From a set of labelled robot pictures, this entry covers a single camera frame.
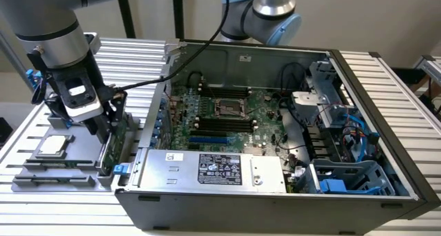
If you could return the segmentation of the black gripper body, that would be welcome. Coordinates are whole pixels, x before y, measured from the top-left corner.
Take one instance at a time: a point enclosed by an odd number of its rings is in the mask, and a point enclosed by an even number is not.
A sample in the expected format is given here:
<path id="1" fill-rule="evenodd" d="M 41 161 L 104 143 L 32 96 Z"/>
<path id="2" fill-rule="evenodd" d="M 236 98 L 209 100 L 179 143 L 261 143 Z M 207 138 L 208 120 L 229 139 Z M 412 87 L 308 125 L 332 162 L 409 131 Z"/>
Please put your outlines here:
<path id="1" fill-rule="evenodd" d="M 84 67 L 87 69 L 91 84 L 96 91 L 99 103 L 101 105 L 101 115 L 105 117 L 107 122 L 112 122 L 115 111 L 111 108 L 109 102 L 115 96 L 115 89 L 104 84 L 101 71 L 99 69 L 92 50 L 88 51 L 84 58 Z"/>

